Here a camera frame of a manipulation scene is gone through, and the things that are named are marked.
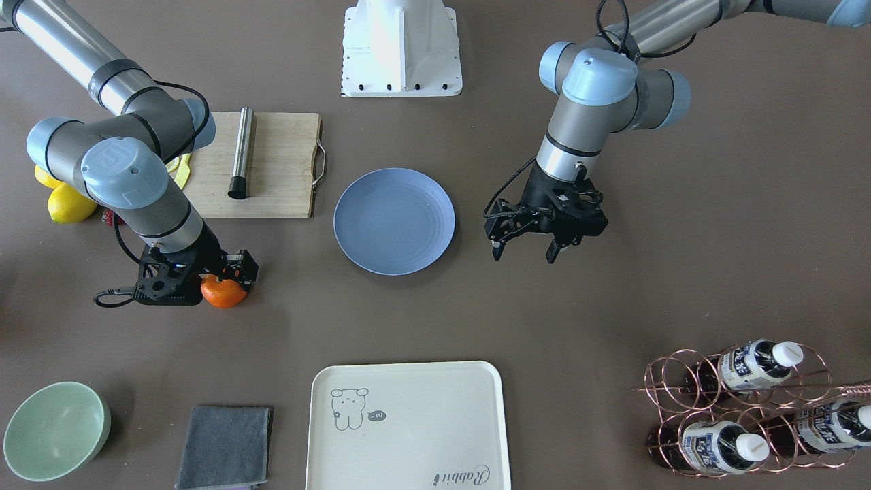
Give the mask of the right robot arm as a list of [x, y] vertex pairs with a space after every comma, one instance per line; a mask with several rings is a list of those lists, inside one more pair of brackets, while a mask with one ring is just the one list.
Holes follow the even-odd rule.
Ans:
[[54, 117], [27, 138], [34, 164], [111, 209], [144, 241], [133, 286], [110, 289], [124, 304], [197, 305], [204, 275], [251, 291], [258, 266], [245, 249], [221, 248], [165, 165], [212, 143], [199, 92], [174, 99], [65, 1], [3, 1], [2, 20], [40, 47], [112, 117], [93, 123]]

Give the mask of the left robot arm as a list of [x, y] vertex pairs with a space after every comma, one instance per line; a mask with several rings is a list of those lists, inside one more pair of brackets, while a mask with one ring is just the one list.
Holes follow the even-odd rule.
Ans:
[[519, 202], [494, 195], [483, 211], [494, 259], [525, 233], [551, 235], [554, 263], [564, 248], [600, 235], [608, 223], [602, 195], [590, 173], [607, 137], [619, 131], [657, 129], [681, 120], [691, 103], [684, 75], [642, 69], [693, 43], [721, 20], [745, 12], [857, 28], [869, 23], [868, 1], [657, 1], [622, 22], [597, 26], [584, 43], [557, 42], [539, 65], [542, 84], [558, 100]]

